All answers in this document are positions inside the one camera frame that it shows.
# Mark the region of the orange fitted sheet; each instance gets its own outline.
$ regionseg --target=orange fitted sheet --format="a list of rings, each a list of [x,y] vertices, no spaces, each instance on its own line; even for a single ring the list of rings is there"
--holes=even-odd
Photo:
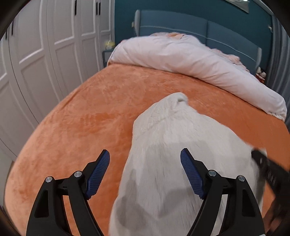
[[[189,105],[232,129],[283,167],[290,167],[290,135],[283,121],[201,80],[129,65],[110,65],[70,93],[39,124],[19,154],[7,180],[5,205],[22,235],[45,177],[69,177],[95,161],[103,149],[110,165],[92,212],[105,235],[132,141],[134,120],[167,95],[184,93]],[[73,235],[79,235],[65,198]],[[264,193],[263,214],[273,194]]]

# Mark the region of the headboard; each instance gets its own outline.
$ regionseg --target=headboard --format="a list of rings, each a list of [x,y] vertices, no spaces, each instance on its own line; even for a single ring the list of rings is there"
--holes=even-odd
[[[137,10],[134,30],[136,36],[157,32],[179,32],[197,37],[201,43],[226,54],[240,57],[251,74],[261,62],[262,49],[240,34],[206,19],[167,11]]]

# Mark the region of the curtain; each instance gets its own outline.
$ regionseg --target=curtain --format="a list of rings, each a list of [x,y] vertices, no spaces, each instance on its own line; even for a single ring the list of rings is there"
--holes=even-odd
[[[285,99],[287,106],[285,124],[290,132],[290,38],[274,15],[272,15],[272,29],[272,54],[265,83]]]

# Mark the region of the blue nightstand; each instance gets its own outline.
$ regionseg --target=blue nightstand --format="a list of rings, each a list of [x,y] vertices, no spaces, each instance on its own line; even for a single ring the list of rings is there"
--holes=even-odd
[[[104,68],[107,66],[108,60],[112,54],[112,52],[114,51],[114,49],[106,49],[103,51],[103,64],[104,64]]]

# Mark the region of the blue gripper pad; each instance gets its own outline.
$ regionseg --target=blue gripper pad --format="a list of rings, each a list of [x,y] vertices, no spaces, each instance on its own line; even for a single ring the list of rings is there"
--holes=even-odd
[[[201,199],[204,199],[205,192],[203,190],[203,179],[201,178],[196,167],[192,163],[191,157],[186,153],[184,149],[180,153],[180,161],[194,193],[198,195]]]
[[[109,163],[110,153],[108,151],[105,151],[104,154],[101,156],[98,164],[96,165],[93,173],[88,178],[86,192],[86,197],[88,199],[90,199],[93,195],[97,193]]]

